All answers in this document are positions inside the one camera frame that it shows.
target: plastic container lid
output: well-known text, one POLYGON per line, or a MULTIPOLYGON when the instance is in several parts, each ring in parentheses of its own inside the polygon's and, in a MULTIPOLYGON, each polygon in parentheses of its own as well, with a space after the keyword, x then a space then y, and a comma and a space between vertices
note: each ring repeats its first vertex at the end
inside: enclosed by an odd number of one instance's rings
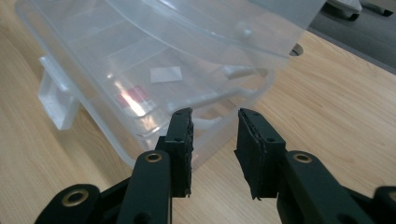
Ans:
POLYGON ((323 1, 106 0, 172 48, 212 63, 278 69, 323 1))

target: white object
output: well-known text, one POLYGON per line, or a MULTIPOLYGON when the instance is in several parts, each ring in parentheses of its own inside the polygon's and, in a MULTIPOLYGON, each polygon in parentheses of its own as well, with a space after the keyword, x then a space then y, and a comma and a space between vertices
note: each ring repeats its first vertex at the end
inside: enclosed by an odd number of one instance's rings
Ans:
POLYGON ((327 3, 353 14, 360 14, 362 10, 361 2, 359 0, 327 0, 327 3))
POLYGON ((81 102, 130 166, 138 154, 130 139, 154 149, 172 113, 193 107, 196 167, 236 134, 237 110, 268 90, 323 4, 19 0, 16 11, 46 51, 57 88, 58 78, 68 80, 67 96, 81 102))

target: brass insert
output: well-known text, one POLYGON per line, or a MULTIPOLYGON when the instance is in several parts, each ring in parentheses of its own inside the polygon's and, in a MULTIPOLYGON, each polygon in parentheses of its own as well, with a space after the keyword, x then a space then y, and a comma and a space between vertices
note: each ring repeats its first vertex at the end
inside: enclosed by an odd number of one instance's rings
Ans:
POLYGON ((307 155, 305 155, 305 154, 303 154, 303 153, 294 154, 294 155, 293 155, 293 158, 294 158, 295 160, 297 160, 297 161, 299 161, 299 162, 303 162, 303 163, 309 163, 309 162, 312 161, 312 159, 311 159, 309 156, 307 156, 307 155))
POLYGON ((389 197, 390 197, 394 202, 396 202, 396 191, 390 192, 390 193, 389 193, 389 197))
POLYGON ((64 195, 64 198, 62 199, 62 204, 65 207, 73 207, 79 205, 87 200, 89 194, 90 193, 85 189, 74 189, 68 194, 64 195))
POLYGON ((161 154, 158 153, 150 153, 146 156, 146 161, 148 162, 157 162, 163 158, 161 154))

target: transparent plastic bin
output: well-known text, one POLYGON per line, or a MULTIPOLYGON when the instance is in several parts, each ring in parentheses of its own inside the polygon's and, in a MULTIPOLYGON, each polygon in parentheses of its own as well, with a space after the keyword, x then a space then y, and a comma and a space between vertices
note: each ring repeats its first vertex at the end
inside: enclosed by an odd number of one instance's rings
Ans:
MULTIPOLYGON (((77 101, 71 113, 80 102, 132 167, 132 139, 154 149, 171 115, 192 107, 196 167, 236 134, 237 110, 268 90, 323 3, 19 0, 16 11, 47 53, 41 96, 77 101)), ((67 128, 74 116, 56 105, 67 128)))

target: wooden table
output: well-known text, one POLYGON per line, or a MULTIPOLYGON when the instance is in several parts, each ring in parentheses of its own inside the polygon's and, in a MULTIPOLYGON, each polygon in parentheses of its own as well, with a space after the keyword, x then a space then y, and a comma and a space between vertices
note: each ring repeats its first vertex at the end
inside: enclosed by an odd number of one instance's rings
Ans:
MULTIPOLYGON (((131 174, 89 114, 59 132, 37 99, 43 51, 0 3, 0 222, 32 223, 60 190, 101 190, 131 174)), ((287 141, 319 157, 341 184, 372 196, 396 186, 396 76, 305 33, 255 105, 287 141)), ((174 223, 279 223, 276 200, 252 201, 235 138, 193 172, 192 195, 174 200, 174 223)))

